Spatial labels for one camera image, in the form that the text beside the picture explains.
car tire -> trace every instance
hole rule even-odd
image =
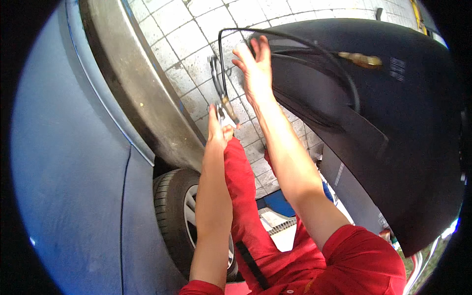
[[[198,185],[200,173],[191,169],[177,169],[163,174],[153,181],[156,219],[167,250],[178,270],[188,279],[194,255],[194,245],[187,231],[184,218],[185,195]],[[196,241],[196,229],[192,230]],[[236,279],[238,272],[234,258],[227,272],[227,282]]]

black strap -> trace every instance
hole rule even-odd
[[[247,249],[246,245],[242,241],[237,242],[235,245],[241,253],[244,261],[247,263],[247,266],[249,267],[253,275],[256,277],[256,280],[259,282],[259,285],[261,285],[261,288],[264,290],[269,289],[269,282],[257,266],[256,261],[254,261],[254,258],[251,253],[249,253],[249,250]]]

tiled floor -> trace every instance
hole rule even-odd
[[[410,0],[129,0],[139,26],[182,103],[204,136],[208,107],[218,99],[207,57],[218,55],[218,31],[227,27],[268,28],[318,18],[348,17],[382,20],[417,29]],[[243,42],[240,32],[222,39],[228,96],[242,123],[235,131],[256,176],[256,198],[279,189],[263,159],[265,139],[243,90],[243,75],[231,59]],[[313,159],[323,150],[321,139],[299,118],[284,110]]]

forearm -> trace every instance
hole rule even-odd
[[[198,185],[195,219],[198,237],[229,236],[233,206],[225,182],[224,149],[207,143]]]
[[[198,239],[190,280],[209,282],[224,290],[233,207],[225,182],[223,151],[210,142],[205,148],[195,204]]]
[[[280,188],[302,219],[308,233],[323,249],[346,217],[325,196],[318,170],[275,102],[255,106]]]
[[[270,160],[284,196],[289,201],[313,190],[323,191],[321,178],[308,152],[275,102],[254,106],[266,138]]]

red shirt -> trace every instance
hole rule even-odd
[[[402,294],[406,285],[402,259],[384,239],[362,227],[345,225],[325,243],[324,271],[307,270],[293,281],[274,285],[261,295],[273,294]],[[305,261],[307,269],[311,262]],[[210,283],[194,280],[181,295],[222,295]]]

